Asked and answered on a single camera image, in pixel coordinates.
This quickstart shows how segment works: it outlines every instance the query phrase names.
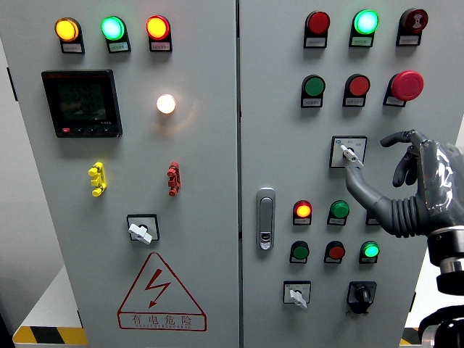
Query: yellow black hazard stripe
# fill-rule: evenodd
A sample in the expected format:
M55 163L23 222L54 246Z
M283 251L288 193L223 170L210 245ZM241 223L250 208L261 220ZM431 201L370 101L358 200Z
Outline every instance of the yellow black hazard stripe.
M83 328L21 326L13 336L14 343L87 345Z
M401 338L400 346L420 345L419 332L417 328L405 328Z

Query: green push button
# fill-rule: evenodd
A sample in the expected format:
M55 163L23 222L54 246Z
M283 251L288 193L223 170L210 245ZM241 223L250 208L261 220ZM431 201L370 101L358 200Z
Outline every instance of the green push button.
M345 201L336 201L331 205L331 214L337 219L344 219L349 214L348 203Z
M366 257L376 257L380 253L380 248L376 242L366 241L361 246L361 252Z
M304 90L310 96L318 96L319 94L324 92L325 88L326 84L324 83L324 80L318 76L313 76L309 78L304 85Z
M294 251L293 251L293 256L295 259L298 260L303 260L308 257L310 254L310 250L304 246L298 246Z

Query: red warning label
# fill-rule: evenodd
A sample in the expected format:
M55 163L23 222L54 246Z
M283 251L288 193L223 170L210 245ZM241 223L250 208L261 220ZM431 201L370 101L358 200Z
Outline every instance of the red warning label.
M156 252L147 257L117 311L117 319L122 329L207 330L206 314Z

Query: gray robotic hand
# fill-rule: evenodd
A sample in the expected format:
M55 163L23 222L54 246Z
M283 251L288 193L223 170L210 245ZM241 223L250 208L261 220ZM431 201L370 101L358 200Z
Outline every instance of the gray robotic hand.
M425 235L431 263L439 266L438 288L464 295L464 157L450 144L410 130L387 136L383 147L411 143L399 162L393 185L418 182L415 196L389 199L369 186L357 167L347 167L351 195L396 237Z

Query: digital meter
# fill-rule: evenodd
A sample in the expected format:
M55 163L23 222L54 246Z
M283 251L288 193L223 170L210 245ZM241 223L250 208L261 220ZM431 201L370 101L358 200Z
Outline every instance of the digital meter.
M111 138L123 134L111 70L42 72L59 138Z

